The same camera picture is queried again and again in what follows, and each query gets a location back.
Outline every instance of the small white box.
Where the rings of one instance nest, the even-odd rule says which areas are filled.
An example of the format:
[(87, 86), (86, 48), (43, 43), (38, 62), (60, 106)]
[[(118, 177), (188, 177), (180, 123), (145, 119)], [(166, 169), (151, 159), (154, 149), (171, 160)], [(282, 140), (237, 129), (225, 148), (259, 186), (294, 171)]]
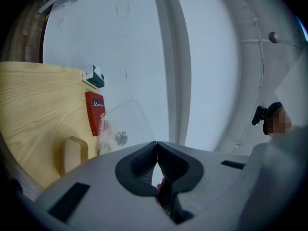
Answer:
[(96, 89), (105, 86), (104, 75), (99, 66), (87, 66), (82, 72), (82, 80)]

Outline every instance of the red box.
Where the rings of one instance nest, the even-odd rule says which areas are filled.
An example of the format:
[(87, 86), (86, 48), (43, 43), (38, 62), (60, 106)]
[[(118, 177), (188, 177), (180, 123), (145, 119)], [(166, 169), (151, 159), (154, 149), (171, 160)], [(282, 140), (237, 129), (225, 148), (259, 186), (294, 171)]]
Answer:
[(86, 92), (86, 104), (89, 123), (93, 136), (98, 136), (98, 129), (102, 114), (105, 111), (104, 97), (94, 92)]

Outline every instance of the red object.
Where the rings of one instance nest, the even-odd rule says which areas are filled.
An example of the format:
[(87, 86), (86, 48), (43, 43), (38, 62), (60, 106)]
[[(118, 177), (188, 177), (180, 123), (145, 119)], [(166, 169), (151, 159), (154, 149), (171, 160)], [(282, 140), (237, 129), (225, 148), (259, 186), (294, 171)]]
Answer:
[(101, 116), (105, 113), (104, 97), (94, 92), (86, 92), (86, 104), (89, 123), (93, 136), (98, 136)]

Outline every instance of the wooden table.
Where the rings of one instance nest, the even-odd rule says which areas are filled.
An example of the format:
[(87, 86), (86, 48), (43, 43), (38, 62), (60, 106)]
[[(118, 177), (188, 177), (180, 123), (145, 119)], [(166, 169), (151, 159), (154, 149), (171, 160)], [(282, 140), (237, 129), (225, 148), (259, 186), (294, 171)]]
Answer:
[(89, 126), (82, 71), (60, 66), (0, 63), (0, 131), (20, 166), (42, 187), (60, 178), (60, 143), (85, 140), (89, 158), (97, 137)]

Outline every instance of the clear plastic bag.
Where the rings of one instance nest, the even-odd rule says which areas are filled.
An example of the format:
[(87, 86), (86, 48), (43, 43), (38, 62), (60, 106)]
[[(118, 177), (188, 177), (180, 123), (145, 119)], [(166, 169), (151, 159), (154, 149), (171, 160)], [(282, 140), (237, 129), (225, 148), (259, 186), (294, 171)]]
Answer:
[(102, 114), (98, 135), (99, 155), (151, 141), (154, 137), (138, 102), (130, 101)]

